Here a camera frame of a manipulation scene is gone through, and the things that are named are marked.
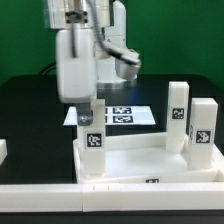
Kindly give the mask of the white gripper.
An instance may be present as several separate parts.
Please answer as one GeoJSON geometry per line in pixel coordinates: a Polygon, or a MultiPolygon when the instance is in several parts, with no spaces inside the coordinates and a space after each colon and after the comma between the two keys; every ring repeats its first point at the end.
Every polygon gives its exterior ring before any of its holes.
{"type": "Polygon", "coordinates": [[[90,102],[96,96],[97,62],[115,59],[115,74],[132,80],[141,67],[139,54],[134,50],[96,40],[92,29],[61,30],[56,36],[57,89],[63,103],[73,103],[79,126],[90,126],[93,111],[90,102]]]}

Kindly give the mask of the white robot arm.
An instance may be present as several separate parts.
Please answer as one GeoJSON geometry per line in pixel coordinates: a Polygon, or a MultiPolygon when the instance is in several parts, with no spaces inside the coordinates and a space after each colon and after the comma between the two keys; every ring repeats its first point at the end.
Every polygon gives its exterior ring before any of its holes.
{"type": "Polygon", "coordinates": [[[102,30],[111,25],[110,0],[43,0],[45,20],[56,32],[57,88],[60,100],[73,104],[77,123],[93,123],[99,68],[113,58],[117,77],[131,80],[141,67],[139,54],[104,39],[102,30]]]}

